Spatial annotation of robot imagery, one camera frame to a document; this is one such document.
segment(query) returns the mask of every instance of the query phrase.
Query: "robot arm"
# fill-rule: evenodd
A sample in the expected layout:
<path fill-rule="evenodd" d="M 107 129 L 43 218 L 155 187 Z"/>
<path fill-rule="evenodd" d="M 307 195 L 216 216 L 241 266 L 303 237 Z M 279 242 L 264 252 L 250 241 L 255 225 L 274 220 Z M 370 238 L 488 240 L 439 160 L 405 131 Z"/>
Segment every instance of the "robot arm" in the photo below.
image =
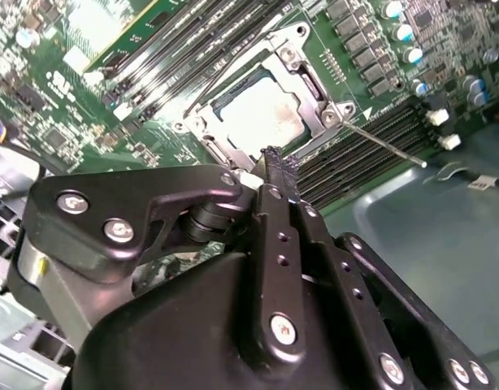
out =
<path fill-rule="evenodd" d="M 35 184 L 8 284 L 77 351 L 65 386 L 496 388 L 361 238 L 330 236 L 295 172 L 270 148 L 249 186 L 219 166 Z M 224 253 L 133 296 L 139 264 L 210 241 Z"/>

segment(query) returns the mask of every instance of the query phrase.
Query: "electronic component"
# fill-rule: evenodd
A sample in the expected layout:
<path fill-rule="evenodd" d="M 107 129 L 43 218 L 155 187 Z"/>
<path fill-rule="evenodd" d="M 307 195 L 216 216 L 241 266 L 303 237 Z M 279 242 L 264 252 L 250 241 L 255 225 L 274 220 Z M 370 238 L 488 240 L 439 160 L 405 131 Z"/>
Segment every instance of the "electronic component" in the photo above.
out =
<path fill-rule="evenodd" d="M 15 95 L 32 111 L 42 111 L 46 106 L 44 98 L 28 84 L 22 84 L 17 88 Z"/>
<path fill-rule="evenodd" d="M 339 24 L 335 26 L 335 30 L 343 37 L 350 35 L 357 29 L 358 29 L 358 23 L 356 23 L 356 20 L 352 15 L 343 19 Z"/>
<path fill-rule="evenodd" d="M 484 91 L 486 85 L 484 81 L 479 77 L 468 75 L 462 82 L 462 87 L 466 90 L 467 93 L 473 93 L 474 95 L 476 95 L 477 93 Z"/>
<path fill-rule="evenodd" d="M 363 34 L 359 32 L 358 34 L 349 38 L 349 40 L 344 43 L 344 46 L 352 54 L 362 49 L 366 44 L 367 41 L 363 37 Z"/>
<path fill-rule="evenodd" d="M 67 138 L 57 129 L 52 129 L 46 136 L 46 142 L 51 145 L 55 150 L 58 150 L 63 144 L 67 142 Z"/>
<path fill-rule="evenodd" d="M 392 38 L 394 41 L 411 41 L 414 38 L 414 30 L 409 24 L 399 24 L 393 29 Z"/>
<path fill-rule="evenodd" d="M 325 10 L 330 20 L 338 20 L 349 12 L 345 0 L 337 0 Z"/>
<path fill-rule="evenodd" d="M 403 12 L 403 3 L 399 0 L 387 2 L 381 9 L 381 15 L 385 19 L 396 19 Z"/>
<path fill-rule="evenodd" d="M 427 119 L 433 126 L 441 126 L 450 119 L 450 114 L 445 108 L 427 112 Z"/>
<path fill-rule="evenodd" d="M 461 137 L 458 134 L 450 134 L 449 136 L 440 136 L 437 139 L 439 145 L 444 150 L 454 150 L 461 145 Z"/>
<path fill-rule="evenodd" d="M 387 79 L 382 79 L 371 85 L 369 89 L 374 96 L 379 96 L 390 90 L 390 83 Z"/>
<path fill-rule="evenodd" d="M 462 42 L 468 42 L 475 35 L 475 28 L 471 24 L 461 28 L 459 31 L 459 36 Z"/>
<path fill-rule="evenodd" d="M 403 61 L 406 63 L 418 63 L 423 58 L 423 51 L 418 47 L 409 47 L 403 52 Z"/>
<path fill-rule="evenodd" d="M 354 63 L 356 63 L 357 67 L 365 67 L 372 61 L 374 61 L 375 57 L 372 53 L 372 50 L 365 49 L 362 53 L 358 54 L 354 57 Z"/>
<path fill-rule="evenodd" d="M 417 97 L 423 96 L 425 93 L 428 92 L 428 86 L 425 83 L 423 83 L 421 80 L 413 80 L 412 83 L 410 84 L 410 87 L 414 92 L 414 95 Z"/>
<path fill-rule="evenodd" d="M 378 80 L 383 75 L 383 69 L 377 63 L 361 72 L 363 79 L 369 83 Z"/>
<path fill-rule="evenodd" d="M 414 16 L 414 21 L 419 28 L 425 28 L 432 22 L 432 14 L 429 10 L 425 10 Z"/>

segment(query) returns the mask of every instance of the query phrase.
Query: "green circuit board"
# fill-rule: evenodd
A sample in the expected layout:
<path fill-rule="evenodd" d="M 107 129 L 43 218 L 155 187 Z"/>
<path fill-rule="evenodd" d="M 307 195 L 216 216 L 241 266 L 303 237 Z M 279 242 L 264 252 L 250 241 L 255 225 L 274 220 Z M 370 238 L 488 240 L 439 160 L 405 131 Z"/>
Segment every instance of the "green circuit board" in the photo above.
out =
<path fill-rule="evenodd" d="M 341 7 L 342 1 L 346 8 L 341 15 L 331 8 L 336 1 L 275 2 L 280 17 L 270 31 L 298 22 L 309 24 L 311 33 L 303 47 L 306 57 L 332 99 L 355 102 L 353 121 L 366 124 L 412 96 L 414 80 L 423 81 L 430 91 L 444 90 L 460 120 L 480 121 L 483 108 L 469 101 L 462 87 L 466 76 L 482 78 L 490 99 L 499 98 L 499 4 L 416 0 L 401 2 L 402 14 L 386 19 L 381 15 L 386 1 L 339 0 Z M 176 121 L 187 102 L 219 70 L 219 62 L 204 66 L 135 131 L 127 130 L 126 124 L 145 107 L 134 107 L 129 116 L 118 118 L 114 107 L 103 101 L 122 78 L 107 75 L 111 59 L 124 60 L 139 52 L 159 29 L 175 23 L 172 16 L 186 7 L 213 3 L 0 0 L 0 111 L 18 128 L 24 144 L 71 173 L 214 162 L 193 134 L 176 131 Z M 248 3 L 242 17 L 253 15 L 251 4 L 260 2 L 217 3 Z M 349 48 L 356 30 L 351 33 L 341 26 L 358 10 L 365 10 L 359 31 L 371 26 L 388 55 L 386 69 L 391 78 L 386 89 L 374 88 L 383 76 L 367 80 L 366 71 L 373 64 L 357 65 L 358 52 Z M 399 24 L 412 27 L 411 42 L 392 39 Z M 367 38 L 367 46 L 372 40 Z M 402 57 L 409 47 L 421 48 L 423 59 L 405 63 Z M 497 59 L 487 60 L 489 50 Z M 226 62 L 232 56 L 227 51 L 221 59 Z M 198 59 L 193 61 L 197 62 L 189 63 L 190 69 L 200 64 Z M 380 181 L 392 174 L 382 175 Z"/>

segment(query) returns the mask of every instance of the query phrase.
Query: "chip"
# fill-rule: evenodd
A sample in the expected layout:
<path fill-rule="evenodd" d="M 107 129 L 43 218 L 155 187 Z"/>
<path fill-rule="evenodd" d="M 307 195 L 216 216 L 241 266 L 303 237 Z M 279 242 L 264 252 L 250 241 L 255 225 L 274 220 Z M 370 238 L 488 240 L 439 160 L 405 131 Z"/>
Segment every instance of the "chip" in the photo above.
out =
<path fill-rule="evenodd" d="M 338 20 L 349 11 L 349 8 L 347 7 L 345 0 L 338 0 L 328 6 L 325 11 L 328 13 L 330 20 Z"/>
<path fill-rule="evenodd" d="M 23 84 L 15 91 L 18 99 L 32 111 L 42 111 L 46 102 L 43 97 L 28 84 Z"/>
<path fill-rule="evenodd" d="M 49 132 L 49 134 L 47 134 L 46 141 L 53 148 L 58 149 L 67 142 L 67 139 L 60 131 L 54 128 Z"/>
<path fill-rule="evenodd" d="M 56 9 L 56 7 L 52 7 L 50 10 L 46 12 L 46 17 L 51 21 L 51 23 L 54 23 L 58 21 L 59 17 L 61 16 L 60 12 Z"/>
<path fill-rule="evenodd" d="M 358 29 L 358 24 L 356 23 L 356 20 L 354 20 L 353 16 L 348 16 L 339 24 L 337 24 L 335 26 L 335 29 L 340 35 L 347 36 Z"/>
<path fill-rule="evenodd" d="M 390 83 L 386 79 L 382 79 L 371 86 L 371 93 L 374 96 L 379 96 L 390 90 Z"/>
<path fill-rule="evenodd" d="M 362 72 L 363 79 L 369 83 L 378 80 L 382 75 L 383 69 L 378 64 L 372 65 Z"/>
<path fill-rule="evenodd" d="M 468 24 L 459 32 L 459 36 L 463 42 L 468 42 L 475 35 L 474 26 Z"/>
<path fill-rule="evenodd" d="M 432 22 L 432 14 L 429 10 L 420 12 L 414 16 L 414 21 L 419 28 L 425 28 Z"/>
<path fill-rule="evenodd" d="M 349 52 L 356 53 L 360 49 L 362 49 L 366 44 L 367 41 L 365 41 L 363 34 L 359 32 L 358 34 L 351 37 L 346 43 L 344 43 L 344 46 Z"/>
<path fill-rule="evenodd" d="M 358 54 L 356 57 L 354 57 L 354 63 L 358 67 L 365 67 L 372 61 L 374 61 L 375 57 L 374 54 L 372 53 L 372 50 L 367 49 L 364 52 Z"/>
<path fill-rule="evenodd" d="M 426 71 L 423 73 L 421 78 L 423 81 L 427 84 L 432 84 L 434 81 L 436 81 L 437 73 L 435 70 L 430 69 L 429 71 Z"/>

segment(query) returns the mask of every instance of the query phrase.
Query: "mounting hole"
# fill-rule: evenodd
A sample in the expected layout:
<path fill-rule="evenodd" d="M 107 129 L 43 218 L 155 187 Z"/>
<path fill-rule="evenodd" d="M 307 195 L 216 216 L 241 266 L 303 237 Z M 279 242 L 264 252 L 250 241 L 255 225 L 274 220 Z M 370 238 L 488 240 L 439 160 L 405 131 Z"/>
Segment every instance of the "mounting hole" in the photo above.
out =
<path fill-rule="evenodd" d="M 353 295 L 359 299 L 360 301 L 363 299 L 362 292 L 358 290 L 357 288 L 353 288 Z"/>
<path fill-rule="evenodd" d="M 405 83 L 403 81 L 396 80 L 393 87 L 396 91 L 401 91 L 405 88 Z"/>
<path fill-rule="evenodd" d="M 287 267 L 289 265 L 288 259 L 285 258 L 284 255 L 280 254 L 276 261 L 283 267 Z"/>
<path fill-rule="evenodd" d="M 281 240 L 282 242 L 288 242 L 289 237 L 287 237 L 284 233 L 279 233 L 279 240 Z"/>
<path fill-rule="evenodd" d="M 300 37 L 303 37 L 304 35 L 306 35 L 307 33 L 307 30 L 304 26 L 298 26 L 297 28 L 297 34 L 300 36 Z"/>

